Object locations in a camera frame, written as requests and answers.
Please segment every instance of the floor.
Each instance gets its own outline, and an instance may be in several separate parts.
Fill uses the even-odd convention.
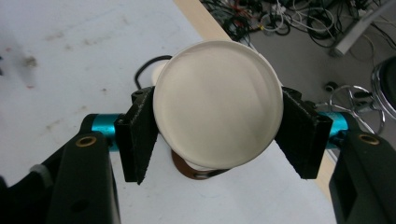
[[[396,6],[385,12],[383,16],[390,21],[396,21],[396,15],[391,13],[395,10]],[[378,26],[396,39],[394,24],[378,24]],[[341,58],[331,57],[328,49],[317,46],[307,34],[295,29],[292,29],[287,36],[258,32],[250,37],[254,48],[274,67],[284,86],[300,91],[304,100],[317,103],[328,101],[330,94],[324,90],[324,86],[329,81],[339,85],[358,85],[371,90],[373,64],[378,64],[396,54],[396,51],[376,33],[377,31],[371,27],[365,32],[375,47],[373,59],[370,42],[363,37],[351,49],[354,56],[349,52]],[[365,118],[375,126],[379,116],[374,113]],[[394,138],[396,121],[388,116],[386,119],[381,136],[396,148]]]

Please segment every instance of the black cable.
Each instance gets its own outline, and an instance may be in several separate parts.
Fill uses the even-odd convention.
[[[274,22],[272,23],[272,26],[274,27],[274,29],[276,29],[276,28],[278,27],[277,24],[276,24],[277,21],[282,21],[282,19],[280,19],[279,17],[277,17],[277,18],[274,19]],[[276,33],[277,35],[282,35],[282,36],[284,36],[284,35],[288,35],[288,34],[290,33],[290,30],[291,30],[290,24],[289,24],[286,20],[284,20],[283,26],[282,26],[282,27],[279,27],[279,29],[276,30],[275,33]]]
[[[376,4],[378,7],[381,6],[381,1],[376,2],[375,0],[373,0],[374,4]]]
[[[285,16],[288,16],[289,17],[289,19],[290,19],[290,21],[291,22],[293,22],[293,17],[291,16],[291,15],[289,15],[289,14],[287,14],[287,13],[284,13],[284,15]],[[277,30],[277,31],[275,31],[275,33],[277,34],[277,35],[288,35],[288,34],[290,34],[290,31],[291,31],[291,25],[290,25],[290,22],[288,22],[288,20],[284,20],[284,22],[283,22],[284,24],[284,26],[286,26],[286,32],[279,32],[280,30],[285,30],[285,28],[279,28],[279,30]]]
[[[321,0],[321,6],[322,6],[322,8],[323,8],[323,13],[324,13],[324,15],[326,15],[326,18],[330,21],[331,19],[330,19],[330,17],[329,17],[329,15],[327,15],[327,9],[326,9],[326,7],[324,6],[324,0]]]
[[[162,61],[162,60],[170,60],[172,58],[172,56],[170,55],[163,55],[163,56],[159,56],[156,58],[151,59],[150,61],[146,62],[145,64],[143,64],[143,66],[141,66],[139,68],[139,70],[137,70],[136,74],[134,74],[134,83],[136,84],[136,87],[138,90],[141,90],[142,87],[140,86],[139,83],[139,76],[140,74],[142,74],[142,72],[149,67],[152,63],[156,63],[158,61]]]
[[[349,16],[353,17],[353,19],[355,20],[359,19],[359,12],[355,7],[348,5],[348,11],[349,11]]]
[[[298,28],[298,27],[296,27],[296,26],[291,26],[291,27],[294,28],[294,29],[296,29],[296,30],[298,30],[298,31],[300,31],[300,32],[303,32],[303,33],[308,34],[308,32],[307,32],[306,30],[300,29],[300,28]]]
[[[329,27],[332,24],[332,20],[330,20],[328,17],[323,16],[321,13],[316,13],[315,15],[311,15],[312,11],[315,11],[315,10],[311,10],[311,9],[308,10],[308,19],[306,21],[307,26],[314,28],[312,25],[312,23],[314,21],[313,18],[322,21],[322,23],[326,27]],[[328,29],[328,33],[317,32],[312,29],[308,29],[307,32],[308,32],[309,37],[312,39],[312,41],[314,41],[315,44],[317,44],[323,48],[330,49],[335,45],[335,41],[333,41],[329,46],[322,45],[317,41],[317,40],[329,39],[329,38],[335,36],[336,30],[335,30],[334,26],[332,26]]]
[[[213,2],[211,2],[211,1],[201,1],[201,3],[202,4],[206,4],[207,6],[220,7],[222,9],[226,9],[226,10],[229,10],[230,12],[233,12],[232,8],[226,7],[226,6],[224,6],[223,4],[221,4],[221,3],[217,2],[217,1],[213,1]]]
[[[338,4],[338,7],[337,7],[337,14],[336,14],[337,21],[335,22],[335,28],[336,28],[336,29],[338,30],[338,32],[340,32],[341,34],[344,33],[344,31],[343,31],[343,24],[342,24],[341,21],[340,21],[340,17],[341,17],[341,14],[343,13],[343,10],[344,10],[344,1],[340,1],[340,3]]]
[[[241,40],[252,29],[248,19],[242,16],[233,16],[222,25],[223,30],[233,41]]]
[[[379,33],[381,33],[382,36],[384,36],[385,40],[388,42],[388,44],[390,45],[391,48],[396,49],[396,43],[395,41],[392,39],[392,37],[390,37],[390,35],[388,35],[385,31],[383,31],[381,28],[379,28],[377,25],[375,25],[374,23],[371,24],[377,31],[379,31]]]
[[[357,10],[362,9],[366,10],[368,6],[368,0],[355,0],[355,8]]]
[[[287,3],[284,5],[285,8],[287,8],[289,11],[293,11],[293,12],[297,12],[297,11],[301,11],[304,9],[309,8],[309,6],[304,6],[304,7],[300,7],[300,8],[291,8],[293,6],[292,1],[287,1]]]

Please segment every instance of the wire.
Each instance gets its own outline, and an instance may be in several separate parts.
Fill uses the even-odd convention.
[[[336,13],[337,21],[335,23],[335,29],[337,29],[337,31],[340,34],[344,33],[344,31],[343,31],[343,23],[341,23],[341,21],[340,21],[340,17],[341,17],[341,14],[343,13],[343,10],[344,10],[344,1],[341,1],[341,3],[338,4],[338,7],[337,7],[337,13]]]
[[[292,17],[291,17],[291,15],[289,15],[289,14],[286,14],[286,13],[283,13],[283,15],[282,16],[285,16],[285,17],[290,17],[290,20],[292,20]],[[290,28],[290,24],[288,23],[288,22],[285,22],[285,25],[286,25],[286,28],[281,28],[281,29],[279,29],[278,31],[275,31],[275,33],[277,34],[277,35],[288,35],[289,33],[290,33],[290,31],[291,31],[291,28]]]
[[[263,30],[265,30],[265,31],[279,31],[279,30],[283,27],[283,22],[284,22],[283,13],[282,13],[282,11],[281,11],[282,9],[279,8],[279,7],[280,7],[279,0],[276,0],[275,16],[273,15],[272,8],[271,8],[271,11],[270,11],[269,14],[265,14],[265,15],[262,16],[262,18],[261,18],[261,20],[260,20],[260,24],[262,25],[262,29],[263,29]],[[274,20],[274,19],[272,18],[272,16],[274,16],[274,18],[275,18],[275,17],[277,16],[278,13],[279,13],[279,17],[280,17],[280,24],[279,24],[279,25],[276,25],[276,20]],[[268,26],[268,25],[264,25],[264,24],[263,24],[263,20],[264,20],[265,18],[267,18],[267,17],[270,18],[271,27],[275,27],[274,29],[265,28],[265,26]]]
[[[335,45],[335,42],[333,42],[330,45],[322,45],[312,35],[309,35],[309,37],[311,38],[312,41],[314,41],[315,44],[317,44],[318,46],[323,47],[325,49],[331,49]]]
[[[396,24],[396,21],[374,21],[378,23],[384,23],[384,24]]]
[[[311,2],[312,2],[312,0],[309,0],[309,1],[307,1],[307,2],[305,3],[305,5],[303,5],[302,7],[296,8],[296,0],[293,0],[293,3],[292,3],[293,8],[290,8],[290,10],[293,10],[293,11],[300,11],[300,10],[302,10],[302,9],[309,8],[309,5],[311,4]]]
[[[364,39],[366,39],[367,40],[367,42],[369,42],[369,44],[370,44],[370,48],[371,48],[371,55],[370,55],[370,57],[367,57],[367,58],[359,58],[358,57],[358,55],[356,55],[354,52],[353,52],[353,46],[352,46],[352,48],[349,50],[349,52],[350,52],[350,55],[352,55],[352,57],[354,57],[356,60],[358,60],[359,62],[366,62],[367,60],[372,60],[372,62],[373,62],[373,66],[375,66],[375,62],[374,62],[374,57],[375,57],[375,46],[374,46],[374,43],[373,43],[373,41],[367,36],[367,35],[362,35],[362,37],[364,37]]]
[[[323,10],[323,8],[322,8],[322,7],[311,7],[311,8],[304,9],[304,10],[302,10],[302,11],[297,11],[296,13],[299,15],[300,18],[301,18],[302,16],[305,16],[305,17],[307,17],[308,19],[312,19],[312,20],[315,20],[315,21],[318,21],[319,23],[321,23],[321,20],[319,20],[319,19],[317,19],[317,18],[315,18],[315,17],[309,15],[309,11],[310,11],[310,10]],[[330,15],[330,17],[331,17],[331,24],[329,24],[328,26],[326,26],[326,25],[324,25],[324,24],[322,23],[322,24],[324,25],[324,27],[325,27],[325,28],[323,28],[323,29],[316,29],[316,28],[313,28],[312,26],[305,25],[305,24],[303,24],[302,20],[297,21],[297,23],[299,23],[299,25],[305,27],[305,28],[308,29],[308,30],[312,30],[312,31],[316,31],[316,32],[326,32],[326,31],[329,31],[329,29],[332,28],[332,26],[334,25],[334,16],[332,15],[332,13],[331,13],[329,10],[327,10],[327,9],[324,9],[324,10],[325,10],[326,13],[329,13],[329,15]]]
[[[366,10],[368,6],[368,0],[355,0],[355,8],[357,10]]]
[[[223,4],[220,4],[218,1],[201,1],[202,4],[206,4],[207,6],[211,6],[211,7],[220,7],[222,9],[228,10],[230,12],[233,12],[233,9],[230,7],[226,7]]]
[[[324,31],[320,31],[319,29],[308,29],[308,33],[312,35],[315,39],[328,39],[329,37],[333,37],[334,34],[334,22],[332,19],[328,19],[328,17],[324,17],[321,14],[316,14],[314,16],[309,16],[306,25],[309,27],[313,27],[313,22],[318,21],[321,25],[325,27],[325,31],[327,33],[323,34]]]
[[[383,31],[381,28],[379,28],[377,25],[375,25],[374,23],[371,24],[377,31],[379,31],[379,33],[382,34],[382,36],[385,38],[385,40],[388,42],[388,44],[390,45],[391,48],[396,49],[396,43],[395,41],[392,39],[392,37],[390,37],[390,35],[388,35],[385,31]]]
[[[240,41],[250,32],[248,19],[242,16],[233,16],[222,25],[223,30],[233,41]]]
[[[152,63],[156,63],[156,62],[162,61],[162,60],[170,60],[171,58],[172,58],[172,56],[170,56],[170,55],[163,55],[163,56],[153,58],[150,61],[143,64],[143,66],[141,66],[139,68],[139,70],[137,70],[136,74],[134,74],[134,84],[136,84],[137,89],[138,90],[142,89],[142,87],[140,86],[140,83],[139,83],[139,77],[146,68],[148,68]]]

